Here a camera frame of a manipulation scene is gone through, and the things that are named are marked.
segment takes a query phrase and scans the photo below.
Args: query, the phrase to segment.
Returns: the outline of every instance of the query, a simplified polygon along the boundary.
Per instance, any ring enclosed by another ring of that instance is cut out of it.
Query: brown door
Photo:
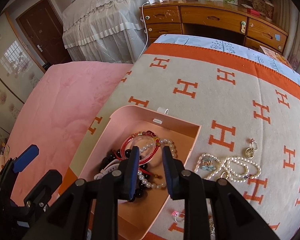
[[[62,41],[63,26],[48,0],[41,0],[17,18],[25,36],[47,63],[72,61]]]

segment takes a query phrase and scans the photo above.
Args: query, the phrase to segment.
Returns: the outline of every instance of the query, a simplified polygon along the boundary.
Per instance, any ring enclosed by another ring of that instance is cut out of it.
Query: pearl necklace
[[[238,157],[238,156],[229,156],[229,157],[226,157],[223,161],[220,161],[217,157],[215,157],[211,154],[206,154],[206,153],[202,154],[199,157],[197,165],[194,169],[194,173],[198,174],[198,169],[200,168],[200,164],[201,164],[201,162],[203,162],[202,159],[204,157],[209,157],[209,160],[216,161],[217,163],[220,163],[220,167],[218,169],[215,169],[205,179],[211,179],[213,176],[215,176],[222,169],[224,169],[225,172],[227,173],[227,179],[229,179],[230,181],[233,181],[233,182],[245,182],[246,179],[248,179],[248,178],[255,179],[255,178],[258,178],[261,175],[261,168],[260,168],[259,164],[255,163],[253,161],[250,161],[246,158]],[[237,174],[230,167],[230,162],[234,162],[234,163],[236,163],[240,166],[243,166],[245,168],[245,173],[244,174]],[[258,171],[255,175],[248,175],[248,173],[249,173],[248,164],[252,164],[253,166],[255,166],[257,168]]]
[[[162,147],[163,147],[164,144],[168,144],[168,146],[170,148],[170,151],[171,151],[171,154],[172,154],[172,157],[173,158],[177,157],[175,145],[174,145],[172,140],[170,140],[170,139],[160,139],[159,143],[161,144]],[[145,150],[149,149],[150,147],[152,147],[151,144],[146,145],[142,148],[142,150],[145,151]],[[148,182],[148,180],[145,179],[145,176],[142,174],[142,171],[140,171],[140,170],[138,171],[138,176],[139,176],[139,180],[141,180],[142,184],[145,184],[147,188],[162,189],[162,188],[165,188],[167,186],[167,184],[165,182],[161,183],[161,184],[155,184],[155,183]]]
[[[161,183],[161,184],[155,184],[155,183],[148,182],[148,180],[145,179],[145,176],[142,175],[142,171],[138,171],[138,176],[139,176],[139,179],[142,181],[142,184],[145,184],[147,188],[162,189],[167,186],[167,184],[165,182]]]

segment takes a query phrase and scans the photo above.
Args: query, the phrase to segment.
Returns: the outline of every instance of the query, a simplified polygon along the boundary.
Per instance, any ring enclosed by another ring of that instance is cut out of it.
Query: wooden desk
[[[247,13],[246,8],[220,1],[172,0],[154,3],[144,6],[143,14],[150,42],[167,33],[201,36],[198,33],[204,30],[202,25],[205,25],[209,26],[206,27],[209,33],[211,27],[220,28],[218,32],[225,37],[222,40],[233,36],[239,40],[234,43],[254,50],[261,45],[282,54],[288,36],[265,17],[254,16]],[[246,23],[244,31],[242,22]]]

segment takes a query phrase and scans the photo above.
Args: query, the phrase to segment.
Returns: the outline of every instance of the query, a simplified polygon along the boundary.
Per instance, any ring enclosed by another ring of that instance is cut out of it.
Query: white charger
[[[162,3],[163,0],[148,0],[148,2],[149,2],[150,4],[153,4],[153,3],[155,3],[155,2],[157,2],[157,3]]]

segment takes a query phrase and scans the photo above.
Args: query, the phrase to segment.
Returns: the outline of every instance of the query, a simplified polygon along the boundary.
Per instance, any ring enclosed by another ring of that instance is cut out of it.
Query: light blue bedsheet
[[[161,35],[155,41],[155,43],[183,44],[183,45],[196,46],[196,47],[202,47],[208,49],[215,49],[215,50],[231,53],[234,55],[238,55],[240,57],[250,59],[266,67],[269,67],[300,85],[300,75],[294,70],[292,70],[291,68],[289,68],[288,66],[286,66],[285,64],[282,64],[263,53],[260,53],[253,49],[249,49],[231,42],[198,37],[198,36],[190,36],[190,35],[164,34]]]

